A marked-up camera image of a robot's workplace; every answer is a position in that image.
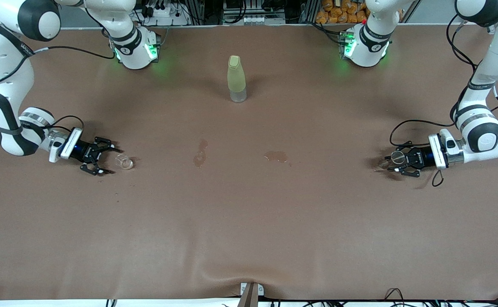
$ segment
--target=brown tablecloth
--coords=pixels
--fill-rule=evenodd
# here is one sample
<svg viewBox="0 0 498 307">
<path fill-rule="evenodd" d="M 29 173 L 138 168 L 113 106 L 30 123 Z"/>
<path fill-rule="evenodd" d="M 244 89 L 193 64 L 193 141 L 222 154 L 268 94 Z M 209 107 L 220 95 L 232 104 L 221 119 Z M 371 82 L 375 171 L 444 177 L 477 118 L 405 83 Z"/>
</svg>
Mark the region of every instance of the brown tablecloth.
<svg viewBox="0 0 498 307">
<path fill-rule="evenodd" d="M 407 299 L 498 297 L 498 159 L 456 165 L 439 188 L 432 171 L 373 171 L 400 121 L 449 122 L 471 70 L 444 30 L 398 27 L 369 69 L 311 27 L 172 29 L 160 62 L 138 71 L 38 54 L 23 108 L 82 117 L 83 139 L 117 141 L 136 166 L 93 177 L 0 148 L 0 299 L 221 297 L 243 281 L 283 299 L 377 299 L 391 287 Z M 457 40 L 479 60 L 491 38 L 465 27 Z M 110 52 L 99 31 L 52 43 Z M 232 54 L 247 74 L 242 104 L 229 100 Z"/>
</svg>

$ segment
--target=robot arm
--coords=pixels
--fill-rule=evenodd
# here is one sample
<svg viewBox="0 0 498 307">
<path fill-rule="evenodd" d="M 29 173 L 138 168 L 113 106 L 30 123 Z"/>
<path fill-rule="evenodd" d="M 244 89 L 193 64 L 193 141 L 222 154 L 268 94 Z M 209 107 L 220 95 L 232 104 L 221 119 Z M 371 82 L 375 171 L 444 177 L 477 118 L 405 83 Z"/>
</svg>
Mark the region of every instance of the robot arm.
<svg viewBox="0 0 498 307">
<path fill-rule="evenodd" d="M 394 171 L 418 177 L 419 172 L 406 172 L 407 165 L 415 169 L 437 167 L 445 169 L 457 163 L 498 158 L 498 119 L 486 104 L 486 98 L 498 81 L 498 0 L 456 0 L 455 8 L 465 20 L 482 27 L 495 25 L 495 36 L 486 56 L 451 111 L 451 119 L 463 136 L 456 140 L 447 129 L 429 136 L 429 146 L 414 148 L 410 144 L 397 148 L 391 159 Z"/>
<path fill-rule="evenodd" d="M 13 34 L 49 41 L 60 31 L 58 8 L 50 1 L 0 0 L 0 80 L 15 70 L 23 58 L 33 54 Z M 0 143 L 10 154 L 34 154 L 54 122 L 50 113 L 29 108 L 17 117 L 20 105 L 33 86 L 33 68 L 25 60 L 19 70 L 0 82 Z M 36 111 L 34 116 L 24 116 Z"/>
<path fill-rule="evenodd" d="M 49 160 L 74 158 L 81 169 L 93 175 L 107 173 L 97 165 L 105 150 L 118 151 L 110 140 L 96 138 L 93 144 L 80 140 L 82 129 L 70 134 L 52 127 L 52 114 L 29 107 L 18 117 L 23 99 L 33 86 L 29 57 L 34 52 L 19 40 L 21 35 L 50 41 L 60 31 L 58 7 L 51 0 L 0 0 L 0 144 L 16 156 L 34 154 L 39 148 L 50 152 Z"/>
<path fill-rule="evenodd" d="M 136 27 L 130 17 L 135 0 L 55 1 L 87 10 L 107 30 L 111 47 L 127 68 L 139 70 L 158 60 L 159 37 L 145 27 Z"/>
<path fill-rule="evenodd" d="M 372 12 L 366 24 L 360 23 L 348 29 L 342 38 L 342 57 L 356 65 L 371 67 L 385 56 L 389 40 L 399 21 L 398 10 L 414 0 L 368 0 L 366 6 Z"/>
</svg>

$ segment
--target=liquid puddle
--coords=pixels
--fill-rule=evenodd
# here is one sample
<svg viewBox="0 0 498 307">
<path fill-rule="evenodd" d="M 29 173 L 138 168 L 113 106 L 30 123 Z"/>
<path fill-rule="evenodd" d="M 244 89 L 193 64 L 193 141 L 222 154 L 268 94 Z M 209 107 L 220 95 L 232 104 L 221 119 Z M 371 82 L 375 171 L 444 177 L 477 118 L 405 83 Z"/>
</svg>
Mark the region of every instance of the liquid puddle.
<svg viewBox="0 0 498 307">
<path fill-rule="evenodd" d="M 194 156 L 194 165 L 196 165 L 197 168 L 202 167 L 203 163 L 205 163 L 205 160 L 207 159 L 207 156 L 205 155 L 205 149 L 207 148 L 207 141 L 202 140 L 200 142 L 200 147 L 198 148 L 198 153 Z"/>
</svg>

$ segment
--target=clear plastic cup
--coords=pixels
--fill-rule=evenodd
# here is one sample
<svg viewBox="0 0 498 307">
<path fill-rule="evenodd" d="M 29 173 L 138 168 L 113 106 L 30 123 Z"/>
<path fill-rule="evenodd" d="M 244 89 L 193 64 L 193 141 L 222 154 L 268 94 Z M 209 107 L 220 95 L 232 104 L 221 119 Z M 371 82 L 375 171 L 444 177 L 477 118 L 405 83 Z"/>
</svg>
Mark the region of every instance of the clear plastic cup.
<svg viewBox="0 0 498 307">
<path fill-rule="evenodd" d="M 120 167 L 121 169 L 124 169 L 125 171 L 133 168 L 133 160 L 130 159 L 130 157 L 124 153 L 121 153 L 120 155 L 116 156 L 116 158 L 114 159 L 114 163 L 116 166 Z"/>
</svg>

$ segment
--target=silver ring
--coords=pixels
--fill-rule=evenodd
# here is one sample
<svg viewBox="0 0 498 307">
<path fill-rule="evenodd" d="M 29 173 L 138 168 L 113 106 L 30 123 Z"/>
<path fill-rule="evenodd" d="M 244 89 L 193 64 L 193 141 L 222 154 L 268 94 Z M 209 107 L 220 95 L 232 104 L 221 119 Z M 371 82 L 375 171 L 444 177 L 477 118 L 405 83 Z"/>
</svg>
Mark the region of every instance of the silver ring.
<svg viewBox="0 0 498 307">
<path fill-rule="evenodd" d="M 461 124 L 461 127 L 459 127 L 459 130 L 461 131 L 461 133 L 463 133 L 463 129 L 468 125 L 470 124 L 472 121 L 475 121 L 477 119 L 482 119 L 484 117 L 489 117 L 489 118 L 492 118 L 494 119 L 495 118 L 495 115 L 491 114 L 491 113 L 481 113 L 481 114 L 476 114 L 476 115 L 473 115 L 469 118 L 467 118 L 462 124 Z"/>
<path fill-rule="evenodd" d="M 44 117 L 39 116 L 35 113 L 24 112 L 21 114 L 21 116 L 29 117 L 32 120 L 36 120 L 36 121 L 40 122 L 41 124 L 43 124 L 44 127 L 50 126 L 50 123 L 46 119 L 44 119 Z"/>
</svg>

